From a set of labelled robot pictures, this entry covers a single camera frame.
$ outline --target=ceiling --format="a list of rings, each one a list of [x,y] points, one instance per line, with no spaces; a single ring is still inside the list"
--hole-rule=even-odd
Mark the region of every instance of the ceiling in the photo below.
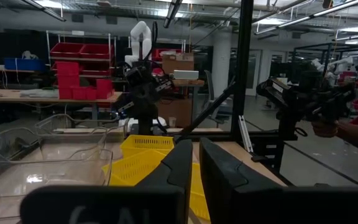
[[[294,0],[254,0],[254,18],[258,18],[277,7],[287,5]],[[110,15],[137,18],[157,18],[164,19],[167,15],[170,0],[145,1],[145,0],[108,0],[110,7],[100,6],[97,0],[49,0],[52,5],[63,3],[65,12],[75,12],[79,14]],[[231,21],[231,24],[238,25],[240,10],[238,8],[239,0],[183,0],[177,13],[177,20],[189,21],[201,24],[201,26],[215,26],[225,20]],[[269,17],[259,24],[258,29],[274,26],[274,24],[265,24],[275,22],[276,20],[290,21],[294,18],[312,14],[323,10],[322,0],[308,0],[298,6],[295,6],[285,12]],[[34,8],[21,0],[0,0],[0,8],[10,10]],[[323,29],[342,29],[345,27],[358,26],[358,6],[345,9],[337,14],[331,14],[327,17],[319,17],[301,23],[301,28],[323,28]]]

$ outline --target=glass door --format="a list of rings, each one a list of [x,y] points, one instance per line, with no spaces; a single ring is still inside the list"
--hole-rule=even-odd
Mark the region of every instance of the glass door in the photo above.
[[[250,50],[248,58],[248,72],[247,72],[247,96],[256,95],[256,86],[259,79],[260,67],[260,50]]]

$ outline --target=table leg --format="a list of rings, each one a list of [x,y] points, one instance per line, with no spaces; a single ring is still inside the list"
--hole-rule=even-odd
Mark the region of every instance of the table leg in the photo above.
[[[98,119],[98,104],[92,104],[92,119]]]
[[[191,122],[193,122],[197,118],[198,90],[200,90],[199,86],[193,87],[193,102],[191,104]]]

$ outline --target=person's hand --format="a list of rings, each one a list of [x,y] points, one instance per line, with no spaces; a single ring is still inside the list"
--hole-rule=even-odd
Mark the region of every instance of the person's hand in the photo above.
[[[311,123],[315,135],[323,138],[332,138],[338,133],[338,121],[327,122],[327,121],[313,121]]]

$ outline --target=white column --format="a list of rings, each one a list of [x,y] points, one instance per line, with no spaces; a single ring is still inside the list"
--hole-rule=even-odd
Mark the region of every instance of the white column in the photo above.
[[[216,31],[213,37],[213,44],[212,82],[216,98],[227,87],[227,80],[229,78],[231,27]]]

